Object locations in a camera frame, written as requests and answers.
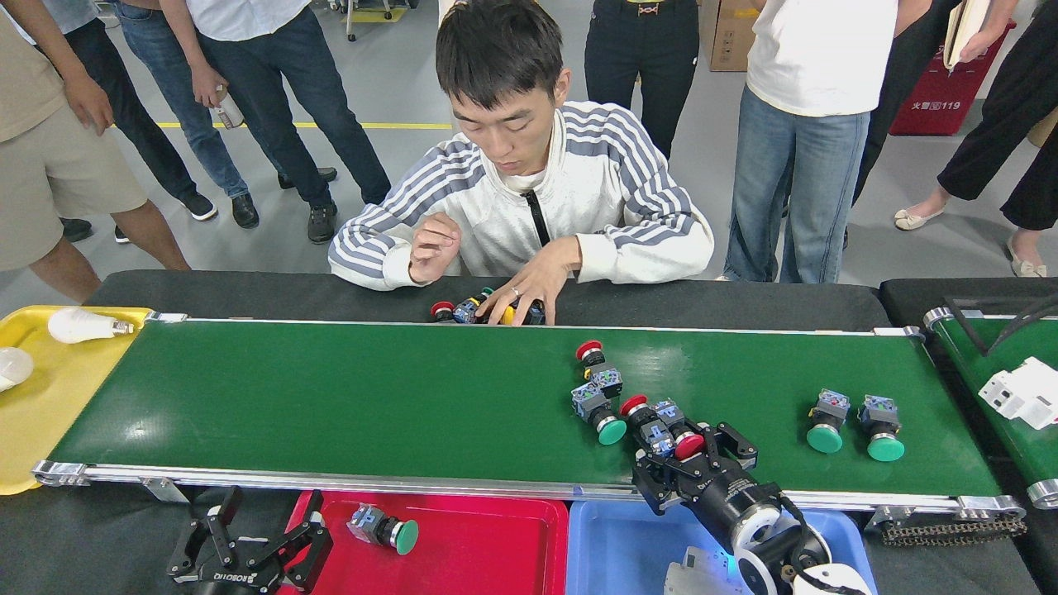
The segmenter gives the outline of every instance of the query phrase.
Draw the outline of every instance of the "white t-shirt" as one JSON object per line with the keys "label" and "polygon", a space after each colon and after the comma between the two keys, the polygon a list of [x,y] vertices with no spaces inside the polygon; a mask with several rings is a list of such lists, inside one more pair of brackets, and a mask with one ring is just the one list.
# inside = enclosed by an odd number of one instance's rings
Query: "white t-shirt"
{"label": "white t-shirt", "polygon": [[753,25],[746,85],[808,116],[878,107],[897,0],[768,0]]}

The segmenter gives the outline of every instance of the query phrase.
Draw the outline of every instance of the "black shoe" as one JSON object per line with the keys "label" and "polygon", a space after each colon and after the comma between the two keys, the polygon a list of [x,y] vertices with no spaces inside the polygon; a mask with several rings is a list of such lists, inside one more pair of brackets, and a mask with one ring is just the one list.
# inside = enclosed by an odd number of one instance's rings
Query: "black shoe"
{"label": "black shoe", "polygon": [[244,230],[252,230],[261,222],[257,209],[254,208],[254,199],[249,193],[232,199],[232,217]]}
{"label": "black shoe", "polygon": [[85,219],[63,219],[59,217],[59,221],[62,221],[62,237],[67,241],[80,241],[92,235],[92,223],[89,223]]}
{"label": "black shoe", "polygon": [[334,216],[338,206],[332,202],[312,206],[309,211],[309,240],[312,244],[327,244],[334,237]]}
{"label": "black shoe", "polygon": [[183,198],[180,200],[183,203],[184,209],[190,211],[191,217],[196,221],[205,221],[206,219],[213,219],[217,216],[217,208],[209,202],[209,199],[195,193],[194,196]]}
{"label": "black shoe", "polygon": [[[316,172],[320,172],[320,177],[324,179],[328,184],[333,182],[338,178],[338,169],[333,167],[316,167]],[[279,180],[279,187],[289,191],[294,187],[294,182],[290,181],[290,178],[284,176],[282,174],[276,174],[276,179]]]}

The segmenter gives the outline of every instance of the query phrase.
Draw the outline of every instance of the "red box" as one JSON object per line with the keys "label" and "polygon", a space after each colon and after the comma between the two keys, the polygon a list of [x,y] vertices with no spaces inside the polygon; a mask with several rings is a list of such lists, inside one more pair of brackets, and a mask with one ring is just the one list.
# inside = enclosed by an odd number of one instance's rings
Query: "red box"
{"label": "red box", "polygon": [[1014,21],[1008,22],[1006,31],[984,54],[969,62],[955,65],[950,76],[948,69],[944,68],[942,47],[911,91],[911,96],[900,107],[889,133],[950,137],[959,132],[981,89],[981,84],[985,80],[985,75],[988,74],[988,69],[996,60],[996,54],[1003,44],[1003,39],[1015,26],[1017,24]]}
{"label": "red box", "polygon": [[[302,521],[311,492],[291,515]],[[346,523],[360,503],[419,524],[401,556],[360,541]],[[312,595],[563,595],[569,512],[563,502],[325,491],[321,512],[334,546]],[[278,595],[296,595],[290,585]]]}

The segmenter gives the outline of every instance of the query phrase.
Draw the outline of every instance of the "hand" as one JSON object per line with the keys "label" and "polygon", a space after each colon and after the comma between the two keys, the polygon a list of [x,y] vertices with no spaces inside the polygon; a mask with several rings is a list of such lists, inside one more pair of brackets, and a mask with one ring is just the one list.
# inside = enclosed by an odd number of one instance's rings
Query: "hand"
{"label": "hand", "polygon": [[434,283],[459,254],[462,231],[444,213],[434,213],[422,220],[412,238],[412,262],[407,273],[418,284]]}
{"label": "hand", "polygon": [[489,313],[489,324],[497,324],[507,306],[517,300],[514,322],[511,324],[522,326],[529,312],[529,306],[534,300],[540,300],[544,303],[547,325],[554,326],[557,315],[554,300],[566,285],[570,271],[580,268],[581,242],[577,236],[560,237],[542,248],[525,267],[522,267],[518,274],[489,295],[489,299],[478,306],[477,317],[482,318]]}
{"label": "hand", "polygon": [[963,48],[963,51],[959,53],[959,61],[968,62],[981,54],[984,54],[997,39],[999,39],[999,35],[996,35],[988,30],[975,33],[973,37],[970,37],[970,40],[966,42],[966,47]]}
{"label": "hand", "polygon": [[88,74],[71,76],[62,80],[67,101],[85,128],[95,126],[99,137],[114,123],[114,112],[110,108],[107,93]]}
{"label": "hand", "polygon": [[196,102],[205,107],[218,107],[226,93],[227,79],[209,65],[201,65],[191,69],[191,88]]}

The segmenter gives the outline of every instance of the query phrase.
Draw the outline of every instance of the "light bulb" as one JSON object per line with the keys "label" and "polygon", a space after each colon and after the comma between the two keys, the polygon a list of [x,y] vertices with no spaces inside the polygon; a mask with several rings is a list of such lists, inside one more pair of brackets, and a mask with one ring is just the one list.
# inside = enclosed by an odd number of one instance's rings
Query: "light bulb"
{"label": "light bulb", "polygon": [[62,308],[48,319],[48,331],[60,343],[110,339],[116,335],[131,335],[134,330],[132,323],[94,314],[72,306]]}
{"label": "light bulb", "polygon": [[0,347],[0,393],[33,374],[33,357],[18,347]]}

